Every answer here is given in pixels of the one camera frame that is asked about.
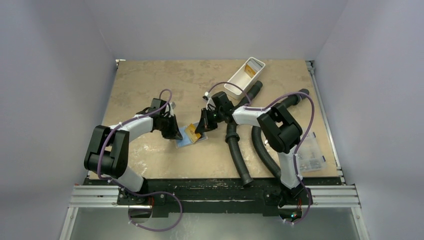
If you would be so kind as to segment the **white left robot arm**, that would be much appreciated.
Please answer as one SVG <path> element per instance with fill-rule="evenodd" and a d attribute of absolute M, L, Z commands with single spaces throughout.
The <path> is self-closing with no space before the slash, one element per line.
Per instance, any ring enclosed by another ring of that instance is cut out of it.
<path fill-rule="evenodd" d="M 182 140 L 175 103 L 153 98 L 149 107 L 132 118 L 111 126 L 97 125 L 92 132 L 84 167 L 126 188 L 138 205 L 149 199 L 147 180 L 128 165 L 130 143 L 144 134 L 159 131 L 164 139 Z"/>

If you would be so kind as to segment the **beige leather card holder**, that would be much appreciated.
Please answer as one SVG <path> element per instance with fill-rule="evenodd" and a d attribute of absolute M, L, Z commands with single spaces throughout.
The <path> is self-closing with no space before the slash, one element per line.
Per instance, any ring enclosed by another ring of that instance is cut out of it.
<path fill-rule="evenodd" d="M 175 140 L 175 145 L 177 149 L 187 147 L 202 141 L 206 141 L 208 139 L 205 132 L 195 133 L 195 130 L 198 125 L 199 123 L 195 122 L 179 128 L 182 139 Z"/>

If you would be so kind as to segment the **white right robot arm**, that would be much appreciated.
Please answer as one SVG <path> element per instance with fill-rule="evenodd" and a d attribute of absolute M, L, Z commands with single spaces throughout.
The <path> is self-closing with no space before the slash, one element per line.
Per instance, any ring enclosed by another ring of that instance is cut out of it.
<path fill-rule="evenodd" d="M 282 204 L 299 205 L 302 202 L 302 193 L 310 195 L 301 175 L 298 152 L 311 125 L 303 130 L 288 108 L 299 104 L 303 99 L 308 99 L 311 103 L 313 100 L 309 91 L 303 88 L 277 98 L 265 108 L 251 107 L 250 103 L 257 94 L 256 91 L 250 91 L 238 105 L 233 105 L 223 91 L 214 95 L 206 92 L 203 96 L 206 107 L 201 110 L 195 133 L 215 130 L 220 122 L 226 122 L 225 142 L 242 184 L 249 186 L 253 179 L 241 154 L 237 127 L 251 126 L 251 139 L 256 153 L 279 179 Z"/>

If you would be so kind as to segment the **gold credit card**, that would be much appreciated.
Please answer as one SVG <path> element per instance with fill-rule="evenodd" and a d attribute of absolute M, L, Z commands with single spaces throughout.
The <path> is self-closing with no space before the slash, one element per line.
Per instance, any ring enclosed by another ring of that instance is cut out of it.
<path fill-rule="evenodd" d="M 193 123 L 191 123 L 184 130 L 188 139 L 193 144 L 196 143 L 202 137 L 202 135 L 200 133 L 196 133 L 196 128 L 197 127 Z"/>

